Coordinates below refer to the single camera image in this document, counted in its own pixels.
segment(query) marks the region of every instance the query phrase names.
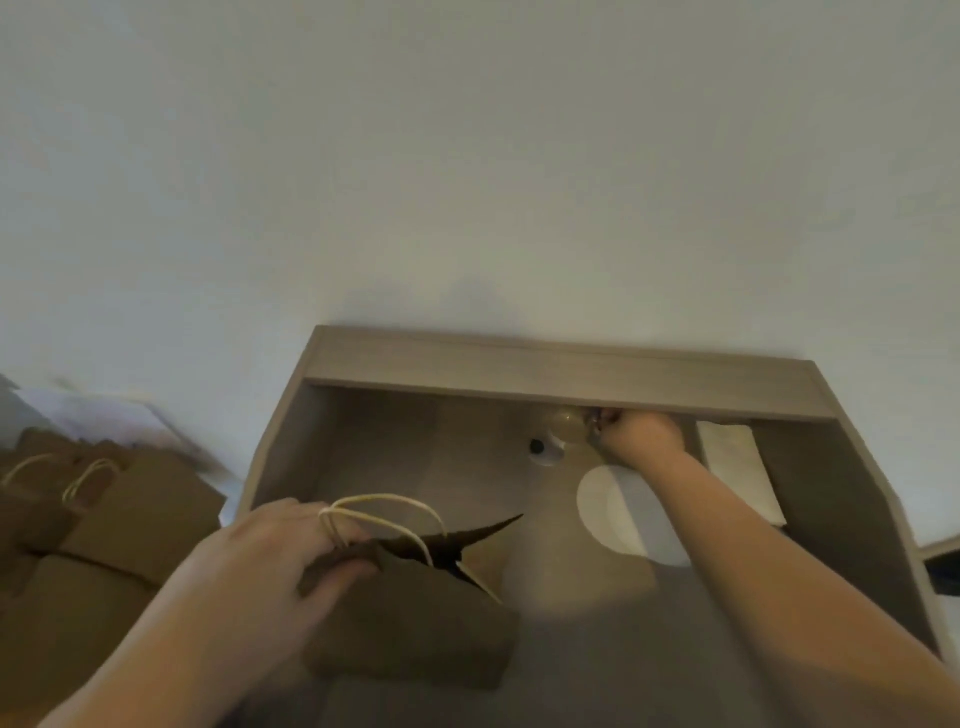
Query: white paper sheet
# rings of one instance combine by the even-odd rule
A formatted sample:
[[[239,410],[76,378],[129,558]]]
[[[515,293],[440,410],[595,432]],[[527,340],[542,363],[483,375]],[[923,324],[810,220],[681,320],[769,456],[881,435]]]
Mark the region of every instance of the white paper sheet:
[[[193,456],[196,450],[142,402],[80,395],[57,389],[24,388],[14,392],[73,440],[169,449]]]
[[[704,459],[710,472],[723,480],[769,523],[786,525],[754,432],[746,425],[697,423]]]

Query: round white object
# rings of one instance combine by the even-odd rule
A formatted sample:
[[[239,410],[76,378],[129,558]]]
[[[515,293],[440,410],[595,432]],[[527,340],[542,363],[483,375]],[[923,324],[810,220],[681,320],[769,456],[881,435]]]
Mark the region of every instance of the round white object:
[[[580,481],[577,510],[590,535],[611,551],[671,567],[690,565],[663,506],[636,471],[618,465],[594,468]]]

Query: brown paper bag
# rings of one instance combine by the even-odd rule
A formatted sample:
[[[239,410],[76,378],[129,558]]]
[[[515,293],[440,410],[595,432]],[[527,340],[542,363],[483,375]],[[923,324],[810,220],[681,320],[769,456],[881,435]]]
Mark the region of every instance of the brown paper bag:
[[[52,707],[88,680],[219,527],[223,500],[176,455],[139,451],[0,617],[0,713]]]
[[[433,568],[405,538],[368,541],[318,559],[304,575],[303,594],[347,559],[368,559],[380,573],[354,585],[318,628],[303,653],[306,666],[327,677],[359,675],[487,690],[499,686],[513,655],[519,616],[474,583],[459,564],[465,548],[514,521],[423,538]]]
[[[17,509],[19,516],[10,522],[0,518],[0,539],[8,549],[42,556],[55,552],[70,532],[80,522],[83,514],[99,502],[118,474],[133,462],[134,451],[122,448],[116,443],[104,441],[97,445],[78,444],[70,450],[69,459],[64,462],[62,454],[67,450],[59,435],[33,430],[32,438],[27,439],[27,451],[43,446],[59,450],[51,453],[38,453],[36,457],[49,454],[60,463],[58,471],[47,471],[51,481],[42,483],[39,476],[33,482],[23,484],[20,478],[4,491],[13,497],[20,497],[23,507]],[[29,465],[36,471],[40,462]],[[22,469],[21,475],[27,473]]]

